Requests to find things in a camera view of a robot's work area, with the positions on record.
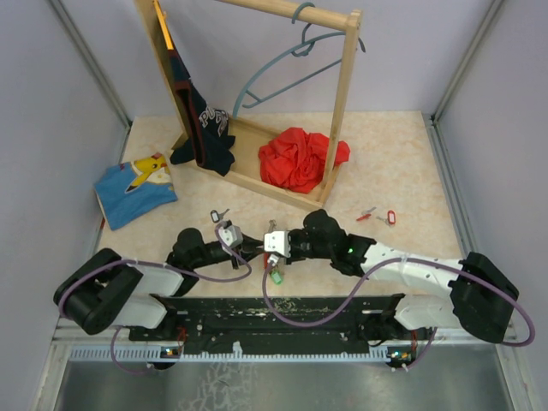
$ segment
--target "red cloth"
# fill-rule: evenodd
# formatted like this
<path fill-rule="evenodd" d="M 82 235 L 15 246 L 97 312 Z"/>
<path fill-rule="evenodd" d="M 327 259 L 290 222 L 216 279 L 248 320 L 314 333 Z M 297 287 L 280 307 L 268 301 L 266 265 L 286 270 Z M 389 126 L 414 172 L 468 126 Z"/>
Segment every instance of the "red cloth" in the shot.
<path fill-rule="evenodd" d="M 328 146 L 329 139 L 323 134 L 288 128 L 260 147 L 260 178 L 276 187 L 310 193 L 322 181 Z M 349 157 L 350 147 L 340 141 L 335 165 L 348 161 Z"/>

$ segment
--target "gray wall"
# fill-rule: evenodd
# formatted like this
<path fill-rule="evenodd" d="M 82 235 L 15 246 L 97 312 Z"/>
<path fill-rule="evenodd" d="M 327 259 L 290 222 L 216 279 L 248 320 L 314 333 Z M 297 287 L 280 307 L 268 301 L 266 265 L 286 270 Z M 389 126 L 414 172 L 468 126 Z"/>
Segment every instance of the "gray wall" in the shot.
<path fill-rule="evenodd" d="M 130 116 L 173 109 L 133 0 L 63 0 L 110 77 Z M 490 0 L 318 0 L 318 7 L 364 10 L 367 54 L 356 58 L 349 110 L 432 113 Z M 303 23 L 213 0 L 162 0 L 170 30 L 200 91 L 231 110 L 241 87 L 264 63 L 296 45 Z M 310 34 L 327 30 L 314 27 Z M 343 40 L 317 44 L 309 57 L 288 57 L 253 88 L 267 93 L 341 56 Z M 338 68 L 253 109 L 331 111 Z"/>
<path fill-rule="evenodd" d="M 479 247 L 515 282 L 537 325 L 526 350 L 548 407 L 547 21 L 544 0 L 506 2 L 442 130 Z"/>
<path fill-rule="evenodd" d="M 123 126 L 44 0 L 0 13 L 0 409 L 30 407 L 57 310 L 56 287 L 91 252 L 92 183 Z"/>

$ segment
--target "blue cloth with yellow character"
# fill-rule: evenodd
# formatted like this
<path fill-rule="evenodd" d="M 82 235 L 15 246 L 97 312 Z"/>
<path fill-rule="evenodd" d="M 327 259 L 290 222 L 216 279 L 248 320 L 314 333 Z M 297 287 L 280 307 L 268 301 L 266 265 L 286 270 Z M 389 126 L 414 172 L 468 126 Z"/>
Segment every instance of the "blue cloth with yellow character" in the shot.
<path fill-rule="evenodd" d="M 177 200 L 170 169 L 159 152 L 109 167 L 95 184 L 95 192 L 110 229 L 119 229 L 150 210 Z"/>

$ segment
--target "wooden rod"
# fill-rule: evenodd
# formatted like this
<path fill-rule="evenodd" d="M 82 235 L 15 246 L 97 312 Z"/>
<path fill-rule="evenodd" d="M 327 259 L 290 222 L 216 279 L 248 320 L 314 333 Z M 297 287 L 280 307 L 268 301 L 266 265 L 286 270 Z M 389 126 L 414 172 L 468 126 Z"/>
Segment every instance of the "wooden rod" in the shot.
<path fill-rule="evenodd" d="M 293 13 L 299 7 L 299 3 L 286 2 L 285 0 L 218 0 L 222 3 L 234 4 L 247 9 L 264 11 L 271 15 L 280 15 L 282 17 L 292 18 Z M 305 7 L 299 13 L 297 20 L 318 26 L 333 28 L 346 32 L 347 20 L 350 16 L 335 11 L 318 9 L 315 7 Z"/>
<path fill-rule="evenodd" d="M 348 28 L 344 39 L 344 48 L 342 49 L 341 71 L 339 72 L 339 82 L 337 84 L 337 95 L 335 97 L 335 108 L 333 109 L 333 118 L 331 120 L 331 131 L 329 134 L 329 149 L 325 159 L 324 179 L 322 185 L 327 186 L 333 174 L 333 165 L 339 144 L 341 126 L 343 125 L 344 108 L 352 79 L 352 68 L 354 67 L 354 57 L 358 38 L 360 37 L 361 10 L 353 10 L 348 18 Z"/>

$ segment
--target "wooden rack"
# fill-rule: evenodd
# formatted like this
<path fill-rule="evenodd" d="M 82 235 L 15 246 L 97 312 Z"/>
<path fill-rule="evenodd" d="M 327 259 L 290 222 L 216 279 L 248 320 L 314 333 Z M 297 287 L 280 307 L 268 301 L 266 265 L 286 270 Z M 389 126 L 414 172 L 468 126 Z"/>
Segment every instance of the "wooden rack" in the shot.
<path fill-rule="evenodd" d="M 292 18 L 299 7 L 298 3 L 286 2 L 284 0 L 218 1 L 287 18 Z M 188 126 L 188 119 L 182 103 L 175 93 L 173 75 L 171 73 L 170 60 L 168 58 L 170 40 L 166 43 L 166 39 L 169 39 L 170 36 L 165 21 L 165 13 L 160 9 L 157 0 L 135 0 L 135 5 L 141 14 L 146 34 L 151 41 L 160 71 L 162 72 L 165 84 L 168 87 L 170 96 L 176 107 L 177 117 L 182 130 L 186 130 L 187 133 L 190 129 Z M 309 194 L 294 193 L 287 189 L 274 187 L 261 181 L 258 157 L 259 148 L 280 135 L 282 130 L 265 127 L 256 122 L 250 122 L 241 118 L 234 119 L 231 117 L 229 119 L 229 133 L 235 135 L 235 144 L 231 148 L 235 157 L 235 162 L 232 164 L 229 174 L 225 177 L 221 177 L 215 172 L 201 169 L 195 162 L 186 163 L 185 165 L 202 170 L 212 176 L 224 178 L 226 181 L 233 182 L 238 186 L 250 189 L 256 193 L 267 195 L 275 200 L 298 206 L 305 210 L 322 208 L 335 184 L 339 171 L 339 166 L 333 167 L 333 165 L 335 163 L 341 126 L 343 125 L 344 108 L 346 106 L 350 78 L 352 77 L 354 56 L 358 45 L 358 38 L 360 37 L 361 15 L 361 10 L 354 10 L 349 15 L 344 15 L 329 10 L 306 7 L 301 10 L 297 17 L 297 20 L 299 21 L 305 21 L 307 23 L 345 32 L 324 176 L 322 182 L 312 192 Z M 186 133 L 183 131 L 182 136 L 173 145 L 174 149 L 181 146 L 188 138 Z"/>

